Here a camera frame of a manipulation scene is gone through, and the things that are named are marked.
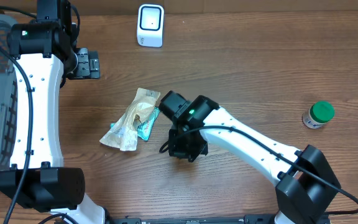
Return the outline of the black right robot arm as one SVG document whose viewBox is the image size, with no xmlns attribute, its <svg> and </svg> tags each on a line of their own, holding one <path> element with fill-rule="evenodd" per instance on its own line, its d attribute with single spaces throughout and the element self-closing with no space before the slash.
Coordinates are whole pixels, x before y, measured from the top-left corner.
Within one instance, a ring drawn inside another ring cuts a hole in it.
<svg viewBox="0 0 358 224">
<path fill-rule="evenodd" d="M 169 91 L 158 108 L 173 123 L 160 152 L 193 162 L 210 144 L 219 146 L 275 187 L 278 212 L 268 223 L 328 223 L 327 208 L 341 185 L 318 148 L 299 150 L 270 139 L 202 95 L 188 101 Z"/>
</svg>

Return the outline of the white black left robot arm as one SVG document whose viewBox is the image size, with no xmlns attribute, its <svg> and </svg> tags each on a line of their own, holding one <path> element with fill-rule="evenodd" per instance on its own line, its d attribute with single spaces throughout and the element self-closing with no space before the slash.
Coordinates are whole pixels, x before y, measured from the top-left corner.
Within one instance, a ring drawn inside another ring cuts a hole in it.
<svg viewBox="0 0 358 224">
<path fill-rule="evenodd" d="M 0 191 L 13 205 L 65 223 L 108 223 L 106 209 L 85 192 L 83 171 L 65 167 L 60 147 L 60 87 L 100 77 L 98 54 L 76 45 L 77 13 L 68 1 L 39 1 L 34 20 L 11 28 L 6 55 L 17 79 L 16 139 Z"/>
</svg>

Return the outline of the green lid jar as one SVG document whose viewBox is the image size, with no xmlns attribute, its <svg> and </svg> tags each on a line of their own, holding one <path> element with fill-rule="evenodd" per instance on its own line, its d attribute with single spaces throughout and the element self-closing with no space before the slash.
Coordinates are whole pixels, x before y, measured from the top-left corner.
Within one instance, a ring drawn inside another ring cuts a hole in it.
<svg viewBox="0 0 358 224">
<path fill-rule="evenodd" d="M 310 129 L 318 129 L 330 122 L 335 115 L 334 106 L 327 101 L 318 101 L 302 115 L 304 125 Z"/>
</svg>

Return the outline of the brown snack package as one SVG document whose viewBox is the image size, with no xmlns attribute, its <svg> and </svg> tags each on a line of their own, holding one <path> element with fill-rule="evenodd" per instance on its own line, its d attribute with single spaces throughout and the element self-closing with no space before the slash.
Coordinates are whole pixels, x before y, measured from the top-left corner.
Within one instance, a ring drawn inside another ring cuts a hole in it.
<svg viewBox="0 0 358 224">
<path fill-rule="evenodd" d="M 132 103 L 113 127 L 99 140 L 101 144 L 121 151 L 137 148 L 137 127 L 152 114 L 160 92 L 138 88 Z"/>
</svg>

